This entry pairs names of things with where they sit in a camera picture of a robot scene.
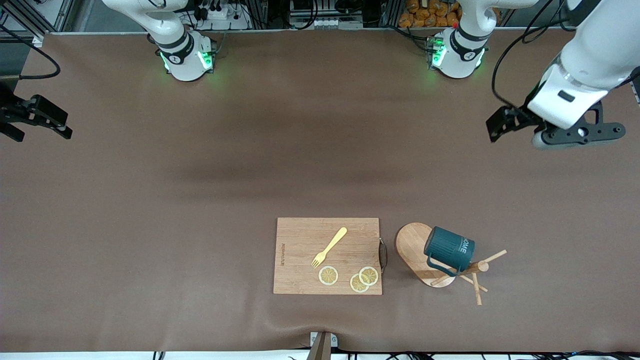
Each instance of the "wooden cutting board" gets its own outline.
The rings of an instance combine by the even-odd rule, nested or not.
[[[327,253],[317,268],[311,262],[341,228],[347,234]],[[377,218],[278,218],[273,293],[316,295],[382,295],[380,225]],[[318,278],[320,269],[333,266],[338,281],[330,286]],[[378,271],[378,282],[363,293],[350,280],[365,266]]]

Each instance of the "table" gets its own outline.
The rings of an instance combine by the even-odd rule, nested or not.
[[[0,349],[266,350],[325,330],[353,351],[640,350],[640,110],[628,86],[604,99],[627,127],[606,147],[491,144],[493,64],[518,34],[462,80],[391,31],[232,34],[193,83],[143,35],[47,36],[62,73],[16,94],[74,134],[0,139]],[[570,36],[514,48],[499,91],[521,103]],[[32,52],[23,74],[50,68]],[[272,294],[277,217],[380,218],[383,295]],[[476,259],[509,251],[484,306],[414,278],[393,246],[410,222]]]

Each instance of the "mug handle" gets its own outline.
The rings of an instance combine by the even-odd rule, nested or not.
[[[441,272],[449,275],[449,276],[458,276],[458,274],[460,274],[460,270],[458,269],[458,272],[456,272],[455,274],[452,273],[448,268],[444,268],[440,265],[436,265],[434,263],[431,262],[431,256],[427,256],[427,265],[429,265],[432,268],[436,268],[438,270],[440,270]]]

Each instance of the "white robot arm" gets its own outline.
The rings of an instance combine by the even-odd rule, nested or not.
[[[183,9],[187,0],[102,0],[109,8],[123,13],[149,32],[164,67],[176,79],[193,81],[213,69],[215,52],[211,39],[197,31],[186,31],[174,11]]]
[[[486,121],[492,142],[529,125],[538,127],[532,143],[539,149],[611,143],[625,134],[622,124],[603,121],[600,100],[640,66],[640,1],[569,1],[568,10],[574,38],[523,106],[503,106]],[[595,112],[595,124],[584,119],[587,111]]]
[[[484,45],[495,29],[492,8],[528,8],[538,0],[458,0],[462,18],[455,29],[445,29],[435,35],[442,38],[440,51],[431,59],[431,66],[454,79],[465,78],[480,65]]]

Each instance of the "wire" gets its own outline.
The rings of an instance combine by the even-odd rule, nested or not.
[[[54,76],[57,76],[60,73],[60,65],[58,65],[58,63],[56,63],[56,60],[53,60],[53,58],[51,58],[51,56],[47,55],[44,51],[40,50],[39,48],[33,46],[32,43],[24,40],[23,38],[19,37],[18,35],[16,35],[13,31],[7,29],[4,25],[0,25],[0,29],[4,30],[4,32],[6,32],[7,34],[13,36],[14,38],[16,38],[16,40],[19,40],[20,42],[22,42],[23,44],[27,45],[28,47],[34,49],[35,51],[37,51],[40,55],[44,56],[47,60],[51,61],[51,63],[53,64],[53,66],[56,67],[56,71],[50,73],[50,74],[45,74],[45,75],[18,75],[18,78],[20,80],[37,80],[37,79],[50,79],[53,78]]]
[[[411,30],[409,28],[406,29],[406,32],[409,34],[409,37],[411,38],[411,41],[418,47],[418,49],[424,51],[425,53],[429,52],[426,47],[420,45],[420,43],[417,41],[417,39],[415,37],[413,37],[413,34],[411,34]]]
[[[287,20],[287,7],[285,7],[285,3],[288,3],[288,2],[289,0],[280,0],[280,18],[282,19],[282,24],[287,26],[289,29],[304,30],[316,22],[318,18],[318,10],[319,10],[317,0],[314,0],[314,6],[316,7],[316,14],[314,15],[314,9],[311,8],[311,11],[309,11],[309,14],[311,14],[311,17],[309,18],[309,21],[307,21],[307,23],[302,28],[296,28]]]
[[[158,4],[154,3],[154,2],[153,2],[153,1],[151,1],[151,0],[147,0],[147,1],[148,1],[151,5],[155,6],[155,7],[156,7],[156,8],[158,8],[158,9],[164,9],[164,8],[166,8],[166,0],[163,0],[163,1],[162,1],[162,5],[158,5]]]
[[[188,11],[183,11],[181,12],[183,15],[180,16],[180,20],[184,20],[184,14],[187,14],[187,16],[189,17],[189,26],[191,26],[191,29],[196,29],[195,24],[193,24],[193,19],[191,18],[191,14]]]
[[[9,19],[9,13],[5,12],[4,9],[0,8],[0,21],[2,21],[2,25],[6,24],[6,21]]]
[[[542,13],[545,11],[545,9],[548,8],[549,5],[551,5],[552,1],[553,0],[548,0],[542,6],[542,8],[540,8],[540,10],[536,14],[536,16],[534,16],[533,19],[531,19],[531,21],[529,22],[529,25],[527,25],[527,28],[525,29],[525,32],[528,32],[531,29],[531,26],[533,26],[533,23],[536,22],[536,20],[538,20],[538,17],[540,17],[540,15],[542,15]],[[551,20],[553,20],[558,15],[558,13],[560,12],[560,8],[561,7],[558,6],[558,9],[556,10],[556,13],[553,16],[551,16]],[[526,38],[522,38],[522,43],[523,44],[530,44],[530,43],[536,41],[539,37],[542,36],[542,34],[544,34],[547,31],[548,28],[549,28],[548,26],[544,26],[544,29],[542,31],[540,31],[540,33],[538,33],[535,37],[533,37],[530,40],[527,40]]]
[[[225,40],[227,39],[227,33],[229,32],[229,29],[225,30],[225,34],[222,35],[222,40],[220,41],[220,46],[217,47],[216,51],[214,52],[214,54],[218,54],[221,50],[222,50],[222,45],[225,44]]]
[[[426,53],[433,53],[433,50],[427,49],[424,46],[422,46],[418,41],[427,41],[426,37],[417,37],[414,34],[411,33],[411,30],[409,28],[406,29],[407,32],[402,31],[400,28],[397,28],[393,25],[384,25],[382,26],[382,28],[389,28],[389,29],[393,29],[396,31],[396,33],[399,33],[400,35],[410,39],[417,47],[418,49],[426,52]]]
[[[579,352],[572,352],[570,354],[567,353],[557,353],[557,355],[554,354],[540,354],[541,356],[543,356],[544,359],[546,360],[567,360],[571,357],[574,356],[582,356],[582,355],[586,355],[586,356],[611,356],[617,360],[632,360],[631,357],[637,357],[638,353],[634,353],[634,352],[599,352],[599,351],[594,351],[594,350],[583,350],[583,351],[579,351]]]
[[[638,76],[640,76],[640,72],[638,72],[636,75],[630,76],[629,78],[627,78],[626,80],[624,80],[623,82],[620,83],[620,85],[616,86],[617,88],[623,87],[626,84],[629,84],[631,81],[635,80],[638,78]]]
[[[538,28],[534,28],[534,29],[530,29],[529,31],[525,31],[524,33],[522,33],[522,35],[520,35],[516,40],[514,40],[512,43],[509,44],[509,46],[507,46],[507,48],[504,50],[504,52],[500,55],[500,58],[498,58],[498,61],[496,61],[495,63],[495,67],[493,68],[493,75],[491,77],[491,91],[493,92],[493,96],[496,97],[496,99],[500,100],[501,102],[503,102],[505,105],[508,105],[511,109],[515,110],[518,112],[518,114],[523,115],[525,117],[529,117],[527,114],[524,113],[524,111],[520,110],[520,108],[518,106],[515,106],[513,103],[511,103],[510,101],[508,101],[507,99],[503,98],[502,96],[500,96],[500,94],[498,94],[498,91],[496,91],[495,89],[495,78],[496,75],[498,74],[498,68],[500,67],[500,64],[502,63],[502,61],[504,60],[504,57],[507,56],[507,54],[509,53],[509,51],[516,46],[516,44],[521,41],[522,39],[524,39],[525,37],[540,31],[540,30],[545,30],[553,25],[557,25],[560,22],[566,21],[566,19],[561,19],[558,21],[553,21],[548,23],[547,25],[544,26],[540,26]]]
[[[562,5],[564,5],[564,0],[560,0],[560,5],[558,5],[558,8],[560,9],[560,10],[558,11],[558,16],[559,16],[559,17],[562,17]],[[568,28],[564,25],[564,23],[563,23],[563,22],[561,22],[561,23],[560,23],[560,27],[562,28],[562,30],[569,31],[570,33],[572,33],[572,32],[574,32],[574,31],[575,31],[575,28],[573,28],[573,29],[568,29]]]
[[[259,23],[260,25],[263,25],[263,26],[269,26],[269,23],[268,23],[268,22],[264,22],[264,21],[261,21],[261,20],[256,19],[256,18],[251,14],[251,12],[250,12],[249,10],[247,10],[247,9],[246,9],[246,7],[244,7],[242,4],[240,4],[240,7],[242,8],[243,12],[244,12],[245,14],[249,15],[249,17],[250,17],[253,21],[255,21],[255,22],[257,22],[257,23]]]
[[[389,29],[393,29],[393,30],[395,30],[395,31],[396,31],[396,33],[399,33],[400,35],[402,35],[402,36],[404,36],[404,37],[406,37],[406,38],[409,38],[409,39],[411,39],[411,38],[412,38],[412,36],[411,36],[411,35],[409,35],[408,33],[405,33],[405,32],[404,32],[404,31],[402,31],[400,28],[397,28],[397,27],[395,27],[395,26],[393,26],[393,25],[384,25],[384,26],[381,26],[381,27],[382,27],[382,28],[389,28]],[[415,36],[415,35],[413,36],[413,38],[414,38],[414,39],[416,39],[416,40],[427,40],[427,38],[426,38],[426,37],[417,37],[417,36]]]
[[[518,9],[513,9],[511,11],[511,13],[509,14],[509,16],[507,16],[507,19],[504,20],[504,22],[502,23],[502,26],[507,26],[507,22],[509,22],[509,20],[511,20],[511,17],[513,16],[513,14],[516,12],[516,10]]]

